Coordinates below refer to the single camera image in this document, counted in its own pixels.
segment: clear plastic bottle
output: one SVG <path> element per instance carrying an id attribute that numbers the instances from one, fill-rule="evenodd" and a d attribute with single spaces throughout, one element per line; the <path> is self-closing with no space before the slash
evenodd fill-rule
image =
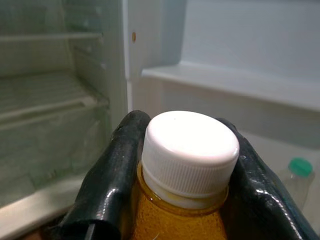
<path id="1" fill-rule="evenodd" d="M 137 168 L 141 196 L 132 240 L 226 240 L 217 211 L 239 156 L 219 121 L 194 112 L 162 113 L 149 123 Z"/>
<path id="2" fill-rule="evenodd" d="M 279 174 L 280 180 L 300 210 L 305 205 L 314 177 L 312 164 L 302 157 L 293 158 L 288 169 Z"/>

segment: bottle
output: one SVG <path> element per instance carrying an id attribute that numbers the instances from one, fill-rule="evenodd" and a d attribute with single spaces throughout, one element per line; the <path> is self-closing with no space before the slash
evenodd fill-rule
<path id="1" fill-rule="evenodd" d="M 195 112 L 154 117 L 145 133 L 132 240 L 225 240 L 218 209 L 239 156 L 221 122 Z"/>
<path id="2" fill-rule="evenodd" d="M 302 157 L 293 158 L 288 169 L 279 174 L 280 180 L 300 210 L 305 205 L 314 177 L 312 164 Z"/>

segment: bottle neck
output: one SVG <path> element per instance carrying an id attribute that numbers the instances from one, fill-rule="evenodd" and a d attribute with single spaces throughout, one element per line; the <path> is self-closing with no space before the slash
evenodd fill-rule
<path id="1" fill-rule="evenodd" d="M 158 207 L 180 215 L 206 215 L 218 210 L 228 196 L 228 188 L 209 198 L 190 198 L 179 196 L 165 190 L 145 171 L 139 163 L 137 176 L 146 197 Z"/>

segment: bottle cap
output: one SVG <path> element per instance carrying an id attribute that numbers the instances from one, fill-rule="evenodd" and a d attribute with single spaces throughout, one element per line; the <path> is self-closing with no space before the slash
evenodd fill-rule
<path id="1" fill-rule="evenodd" d="M 201 209 L 224 201 L 239 142 L 223 123 L 189 111 L 154 117 L 142 152 L 145 183 L 164 201 Z"/>
<path id="2" fill-rule="evenodd" d="M 289 169 L 295 175 L 300 177 L 308 177 L 312 171 L 312 164 L 302 157 L 295 157 L 289 163 Z"/>

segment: refrigerator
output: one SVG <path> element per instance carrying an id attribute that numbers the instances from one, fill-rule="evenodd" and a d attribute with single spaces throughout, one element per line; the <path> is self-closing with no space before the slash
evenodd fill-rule
<path id="1" fill-rule="evenodd" d="M 0 0 L 0 240 L 65 213 L 131 110 L 231 121 L 276 173 L 315 172 L 320 2 Z"/>

